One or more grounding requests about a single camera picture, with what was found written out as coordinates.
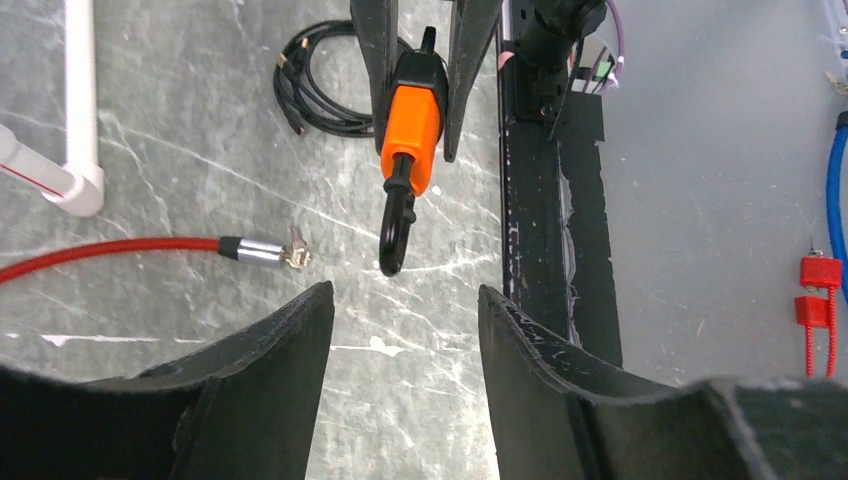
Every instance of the red cable lock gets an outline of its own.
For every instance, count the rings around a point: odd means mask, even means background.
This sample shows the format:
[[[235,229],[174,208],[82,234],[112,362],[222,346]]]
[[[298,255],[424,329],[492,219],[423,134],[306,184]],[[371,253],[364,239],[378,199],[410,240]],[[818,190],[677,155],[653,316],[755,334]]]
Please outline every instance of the red cable lock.
[[[807,376],[812,377],[813,365],[813,329],[828,329],[828,355],[825,376],[830,378],[836,369],[837,324],[836,290],[842,286],[842,262],[835,258],[823,257],[820,251],[812,250],[810,255],[801,259],[802,287],[812,292],[814,289],[827,289],[827,298],[805,295],[795,298],[795,321],[804,327],[805,358]]]

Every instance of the gray marble tabletop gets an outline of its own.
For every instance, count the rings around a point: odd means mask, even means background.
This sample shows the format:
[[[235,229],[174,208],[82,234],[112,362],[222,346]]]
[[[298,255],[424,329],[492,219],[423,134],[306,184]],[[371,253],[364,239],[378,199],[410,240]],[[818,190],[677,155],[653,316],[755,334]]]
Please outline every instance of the gray marble tabletop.
[[[432,23],[446,51],[450,4],[411,7],[400,34],[415,43]],[[96,0],[95,18],[105,208],[72,218],[0,178],[0,264],[133,236],[287,241],[290,224],[313,262],[298,272],[144,254],[39,273],[3,286],[0,359],[71,380],[132,376],[331,280],[335,330],[308,477],[496,477],[476,323],[478,286],[501,278],[492,56],[457,161],[436,164],[406,268],[388,280],[375,264],[385,193],[373,142],[296,137],[271,89],[289,38],[348,18],[347,2]],[[58,0],[0,0],[0,123],[57,162],[63,22]],[[368,110],[352,39],[322,43],[314,69],[335,98]]]

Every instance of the white tube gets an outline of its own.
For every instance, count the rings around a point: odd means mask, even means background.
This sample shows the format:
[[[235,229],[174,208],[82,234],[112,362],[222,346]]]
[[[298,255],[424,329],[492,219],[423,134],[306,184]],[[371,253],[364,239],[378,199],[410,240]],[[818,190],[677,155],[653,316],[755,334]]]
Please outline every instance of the white tube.
[[[74,186],[73,174],[18,142],[4,125],[0,125],[0,170],[48,195],[64,197]]]
[[[87,217],[103,208],[103,169],[97,159],[97,81],[94,63],[93,0],[65,0],[64,168],[76,183],[64,196],[44,197],[72,215]]]

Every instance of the red plastic block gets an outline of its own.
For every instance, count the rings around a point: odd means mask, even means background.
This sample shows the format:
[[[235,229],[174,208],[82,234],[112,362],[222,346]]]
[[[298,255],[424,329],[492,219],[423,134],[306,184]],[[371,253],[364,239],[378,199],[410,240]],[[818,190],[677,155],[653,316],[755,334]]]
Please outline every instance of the red plastic block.
[[[802,287],[839,288],[842,285],[842,262],[835,258],[804,257],[801,259],[800,283]]]
[[[795,298],[795,321],[798,325],[827,328],[827,299],[805,296]]]

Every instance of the blue hose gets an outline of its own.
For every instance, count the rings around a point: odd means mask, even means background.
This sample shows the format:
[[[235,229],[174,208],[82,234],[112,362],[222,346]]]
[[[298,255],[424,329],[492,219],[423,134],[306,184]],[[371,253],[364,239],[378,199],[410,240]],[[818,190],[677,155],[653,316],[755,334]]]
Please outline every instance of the blue hose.
[[[827,184],[825,198],[827,200],[827,232],[830,235],[830,247],[833,258],[838,258],[843,265],[848,264],[848,254],[845,253],[845,237],[842,233],[842,212],[839,208],[839,179],[842,175],[842,156],[845,154],[845,144],[848,143],[848,125],[836,128],[833,148],[830,150],[830,160],[827,163]],[[842,295],[848,301],[848,282],[846,270],[842,269]]]

